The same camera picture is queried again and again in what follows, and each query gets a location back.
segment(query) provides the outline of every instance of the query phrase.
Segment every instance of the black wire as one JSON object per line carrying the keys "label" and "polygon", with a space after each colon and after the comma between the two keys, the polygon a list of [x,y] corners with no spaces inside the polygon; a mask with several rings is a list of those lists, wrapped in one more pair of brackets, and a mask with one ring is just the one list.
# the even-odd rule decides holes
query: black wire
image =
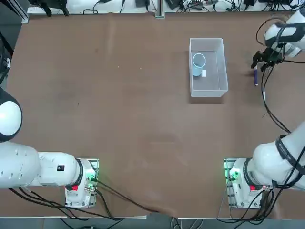
{"label": "black wire", "polygon": [[98,14],[99,12],[95,9],[96,5],[99,4],[101,1],[98,1],[97,3],[94,4],[94,7],[92,9],[84,9],[82,11],[82,14],[84,15],[86,11],[92,11],[93,14]]}
{"label": "black wire", "polygon": [[94,213],[94,212],[89,212],[89,211],[82,210],[82,209],[79,209],[79,208],[72,208],[72,207],[63,206],[63,205],[59,205],[58,207],[57,207],[57,206],[48,205],[48,204],[45,204],[45,203],[41,203],[41,202],[38,202],[38,201],[35,201],[35,200],[32,200],[32,199],[29,199],[29,198],[23,196],[22,194],[20,194],[19,192],[17,192],[16,190],[14,190],[14,189],[12,189],[12,188],[9,188],[9,190],[10,190],[11,192],[13,192],[14,194],[16,194],[17,196],[19,196],[20,198],[26,200],[26,201],[29,201],[29,202],[32,202],[32,203],[35,203],[35,204],[39,204],[39,205],[42,205],[42,206],[46,206],[46,207],[50,207],[50,208],[65,208],[65,209],[71,209],[71,210],[75,210],[75,211],[84,212],[84,213],[87,213],[87,214],[90,214],[90,215],[94,215],[94,216],[99,216],[99,217],[111,219],[111,218],[108,217],[108,216],[103,216],[103,215],[101,215],[101,214],[97,214],[97,213]]}
{"label": "black wire", "polygon": [[70,229],[75,229],[74,227],[70,226],[68,223],[66,223],[62,218],[60,218],[60,220]]}
{"label": "black wire", "polygon": [[121,219],[120,221],[118,221],[118,222],[112,224],[110,227],[107,227],[106,229],[110,229],[110,228],[114,227],[114,226],[117,225],[118,223],[121,223],[123,220],[124,220],[124,219]]}
{"label": "black wire", "polygon": [[268,6],[269,6],[269,3],[266,5],[266,7],[265,7],[262,11],[264,11],[265,9],[267,9]]}
{"label": "black wire", "polygon": [[147,207],[145,207],[145,206],[143,206],[143,205],[141,205],[141,204],[139,204],[139,203],[133,201],[132,199],[130,199],[130,198],[124,196],[123,194],[119,193],[118,191],[116,191],[116,190],[113,189],[112,187],[106,185],[105,183],[103,183],[103,182],[101,182],[101,181],[99,181],[99,180],[97,180],[97,179],[91,179],[91,180],[92,180],[92,181],[95,181],[95,182],[98,182],[99,184],[101,184],[101,185],[105,186],[106,188],[110,189],[112,192],[114,192],[114,193],[117,194],[118,196],[122,197],[123,199],[125,199],[125,200],[127,200],[127,201],[133,203],[134,205],[136,205],[136,206],[138,206],[138,207],[140,207],[140,208],[142,208],[142,209],[144,209],[144,210],[146,210],[146,211],[158,212],[158,211],[156,211],[156,210],[147,208]]}
{"label": "black wire", "polygon": [[122,7],[121,7],[121,10],[120,10],[120,13],[122,13],[124,3],[125,3],[125,0],[122,0]]}
{"label": "black wire", "polygon": [[240,227],[243,223],[245,223],[246,221],[244,221],[244,222],[241,222],[240,224],[238,224],[237,226],[235,226],[234,227],[234,229],[236,229],[236,228],[238,228],[238,227]]}
{"label": "black wire", "polygon": [[1,42],[1,59],[0,59],[0,70],[2,69],[2,65],[3,65],[3,60],[4,60],[4,43],[2,41],[2,39],[0,38],[0,42]]}
{"label": "black wire", "polygon": [[[56,202],[54,202],[54,201],[48,201],[48,200],[46,200],[46,199],[43,198],[42,196],[38,195],[36,192],[31,191],[31,193],[33,193],[34,195],[38,196],[39,198],[36,198],[36,197],[33,197],[33,196],[27,194],[22,188],[19,188],[19,190],[20,190],[25,196],[27,196],[27,197],[29,197],[29,198],[31,198],[31,199],[35,199],[35,200],[47,202],[47,203],[49,203],[49,204],[51,204],[51,205],[53,205],[53,206],[55,206],[55,204],[56,204],[56,205],[58,205],[58,206],[62,206],[62,207],[63,207],[63,205],[61,205],[61,204],[59,204],[59,203],[56,203]],[[67,216],[67,217],[69,217],[69,218],[71,218],[71,219],[78,219],[78,220],[80,220],[80,221],[87,221],[87,220],[88,220],[88,219],[81,219],[81,218],[77,217],[76,215],[74,215],[74,213],[73,213],[70,209],[67,209],[67,210],[68,210],[74,217],[69,216],[66,212],[64,212],[64,211],[61,210],[60,208],[58,208],[58,207],[56,207],[56,208],[57,208],[59,211],[61,211],[65,216]]]}
{"label": "black wire", "polygon": [[106,200],[105,200],[103,194],[102,194],[99,190],[97,190],[97,189],[95,190],[95,192],[96,192],[96,193],[101,197],[101,199],[103,200],[103,203],[104,203],[104,205],[105,205],[105,209],[106,209],[106,212],[107,212],[108,216],[111,217],[113,220],[115,220],[115,218],[113,217],[113,215],[112,215],[111,212],[109,211],[109,208],[108,208],[108,206],[107,206],[107,203],[106,203]]}
{"label": "black wire", "polygon": [[248,208],[246,209],[246,211],[244,212],[244,214],[243,214],[239,219],[233,219],[234,221],[232,221],[232,222],[223,221],[223,220],[221,220],[221,219],[217,219],[217,220],[220,221],[220,222],[222,222],[222,223],[237,223],[237,222],[243,221],[245,215],[246,215],[247,212],[250,210],[251,205],[254,203],[254,201],[256,200],[256,198],[258,198],[263,192],[264,192],[264,190],[260,191],[260,192],[254,197],[254,199],[251,201],[251,203],[249,204],[249,206],[248,206]]}
{"label": "black wire", "polygon": [[199,228],[200,228],[200,226],[202,226],[203,221],[204,221],[204,219],[201,221],[201,223],[200,223],[200,224],[198,224],[198,226],[197,226],[195,229],[199,229]]}
{"label": "black wire", "polygon": [[300,62],[300,61],[289,61],[289,60],[283,60],[283,62],[290,62],[290,63],[305,63],[305,62]]}
{"label": "black wire", "polygon": [[178,222],[178,220],[177,220],[177,218],[176,218],[176,217],[174,217],[174,220],[176,220],[176,222],[177,222],[177,224],[178,224],[179,229],[181,229],[181,226],[180,226],[180,224],[179,224],[179,222]]}
{"label": "black wire", "polygon": [[203,9],[206,9],[206,11],[210,12],[205,6],[202,6]]}
{"label": "black wire", "polygon": [[[272,67],[271,71],[269,72],[269,75],[267,76],[267,78],[269,78],[269,76],[271,75],[272,71],[274,69],[274,66]],[[264,69],[263,75],[262,75],[262,81],[261,81],[261,92],[262,92],[262,96],[263,96],[263,102],[264,102],[264,106],[265,109],[267,111],[267,113],[269,114],[270,118],[272,119],[272,121],[283,131],[287,132],[287,133],[291,133],[290,130],[281,122],[279,121],[279,119],[271,112],[271,110],[269,109],[266,100],[265,100],[265,96],[264,96],[264,87],[263,87],[263,81],[264,81],[264,74],[265,74],[266,69]]]}
{"label": "black wire", "polygon": [[282,22],[286,22],[283,18],[280,18],[280,17],[273,17],[273,18],[267,19],[263,24],[260,25],[260,27],[258,27],[258,30],[257,30],[256,35],[255,35],[255,38],[256,38],[257,43],[259,43],[259,44],[261,44],[261,45],[264,46],[264,44],[263,44],[262,42],[260,42],[260,41],[258,40],[258,38],[257,38],[258,33],[259,33],[259,31],[261,30],[261,28],[262,28],[263,25],[265,25],[267,22],[272,21],[272,20],[274,20],[274,19],[278,19],[278,20],[280,20],[280,21],[282,21]]}

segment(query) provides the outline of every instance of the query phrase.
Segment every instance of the brown tabletop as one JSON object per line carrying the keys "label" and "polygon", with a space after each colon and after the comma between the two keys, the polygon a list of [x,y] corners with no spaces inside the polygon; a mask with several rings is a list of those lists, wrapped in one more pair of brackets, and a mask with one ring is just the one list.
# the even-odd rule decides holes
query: brown tabletop
{"label": "brown tabletop", "polygon": [[[270,16],[32,17],[20,31],[8,80],[24,118],[13,141],[99,158],[100,179],[135,201],[177,217],[215,218],[225,187],[224,158],[250,157],[257,145],[282,133],[264,116],[250,69],[252,56],[263,50],[256,30]],[[221,101],[189,97],[191,37],[224,40],[229,91]],[[304,119],[304,85],[304,66],[283,63],[266,88],[270,109],[290,129]],[[64,202],[62,187],[35,190]],[[104,194],[115,216],[147,214]],[[0,208],[1,216],[62,215],[7,190],[0,196],[8,206]],[[302,192],[285,191],[273,217],[303,219],[304,200]],[[229,217],[227,204],[222,209],[221,217]],[[91,211],[105,214],[102,204]]]}

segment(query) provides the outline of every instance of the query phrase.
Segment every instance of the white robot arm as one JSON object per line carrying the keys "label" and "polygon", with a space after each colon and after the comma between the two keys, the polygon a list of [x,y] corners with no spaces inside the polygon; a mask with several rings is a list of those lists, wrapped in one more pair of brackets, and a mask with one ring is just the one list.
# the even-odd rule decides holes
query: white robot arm
{"label": "white robot arm", "polygon": [[[298,10],[286,23],[273,24],[265,33],[264,40],[267,48],[263,53],[255,54],[251,67],[263,61],[276,64],[274,56],[271,58],[274,51],[277,52],[275,56],[283,52],[286,56],[294,57],[305,50],[305,9]],[[252,158],[239,158],[235,161],[229,176],[238,208],[259,208],[262,195],[255,197],[263,188],[284,184],[305,149],[304,136],[305,122],[288,136],[283,135],[274,142],[259,145]],[[305,177],[302,176],[305,175],[304,165],[305,156],[301,157],[288,180],[293,184],[291,188],[305,191]]]}
{"label": "white robot arm", "polygon": [[283,59],[282,53],[288,57],[297,56],[305,50],[305,8],[295,12],[285,23],[273,24],[264,35],[267,48],[264,52],[258,51],[253,57],[251,68],[259,62],[269,62],[261,68],[273,66]]}
{"label": "white robot arm", "polygon": [[65,205],[72,208],[95,206],[98,159],[75,159],[62,152],[37,152],[9,142],[20,130],[19,103],[0,88],[0,188],[65,186]]}

